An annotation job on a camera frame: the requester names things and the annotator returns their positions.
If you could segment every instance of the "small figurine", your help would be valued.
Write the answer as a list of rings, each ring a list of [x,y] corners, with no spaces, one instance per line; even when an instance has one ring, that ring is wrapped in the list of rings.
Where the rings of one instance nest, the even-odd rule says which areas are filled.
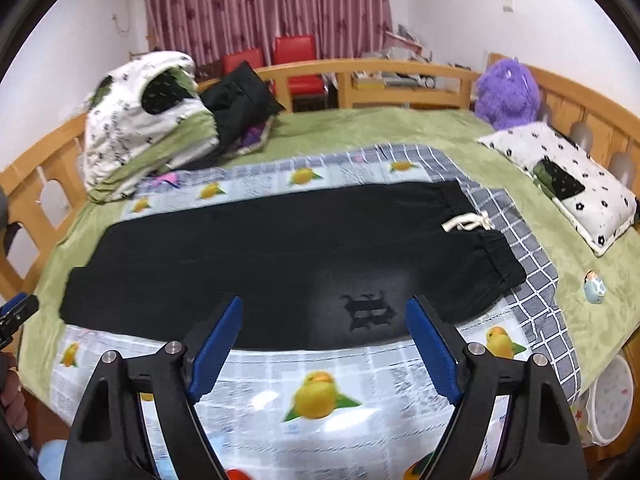
[[[587,272],[584,277],[584,295],[589,303],[600,304],[604,301],[604,295],[607,287],[604,286],[602,280],[598,277],[594,270]]]

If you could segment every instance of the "white basket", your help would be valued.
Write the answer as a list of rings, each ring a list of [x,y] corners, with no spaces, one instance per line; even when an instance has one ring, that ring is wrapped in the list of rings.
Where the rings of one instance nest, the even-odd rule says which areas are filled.
[[[616,440],[631,414],[634,381],[625,359],[615,355],[590,386],[586,403],[587,429],[593,443],[606,446]]]

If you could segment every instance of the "black pillow patch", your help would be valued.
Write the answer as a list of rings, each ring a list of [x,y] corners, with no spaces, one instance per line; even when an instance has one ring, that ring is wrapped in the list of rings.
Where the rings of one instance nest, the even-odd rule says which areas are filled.
[[[89,104],[89,110],[93,110],[102,100],[111,92],[111,85],[113,84],[113,77],[108,75],[98,85],[94,96],[91,98],[91,104]]]
[[[185,99],[193,99],[194,96],[186,88],[189,84],[188,77],[184,72],[181,77],[179,68],[170,68],[153,78],[142,92],[142,108],[151,115],[158,115],[174,106],[180,104]]]
[[[548,158],[536,164],[533,174],[558,200],[566,200],[584,191],[583,184]]]

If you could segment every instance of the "purple plush toy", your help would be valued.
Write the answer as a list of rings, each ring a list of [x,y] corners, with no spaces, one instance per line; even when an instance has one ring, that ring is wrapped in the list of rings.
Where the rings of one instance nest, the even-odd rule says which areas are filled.
[[[529,69],[517,59],[502,59],[478,78],[476,117],[495,130],[536,120],[540,91]]]

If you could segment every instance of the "wooden headboard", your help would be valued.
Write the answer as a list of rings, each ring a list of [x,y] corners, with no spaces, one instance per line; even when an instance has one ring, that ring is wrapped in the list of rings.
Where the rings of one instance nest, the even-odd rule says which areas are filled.
[[[502,54],[489,54],[488,65],[504,57]],[[553,127],[568,135],[575,121],[585,123],[593,132],[591,157],[605,168],[615,152],[628,153],[638,167],[632,190],[639,196],[640,118],[580,83],[527,66],[540,87],[542,101],[553,110]]]
[[[21,290],[33,292],[53,245],[65,235],[76,212],[86,202],[77,167],[84,145],[85,118],[82,114],[67,121],[0,173],[0,186],[9,198],[9,222],[19,222],[38,249],[38,256],[24,279],[0,251],[0,294],[6,300]],[[70,206],[58,227],[53,227],[40,206],[42,190],[48,180],[60,183]],[[4,239],[3,231],[0,231],[0,239]]]

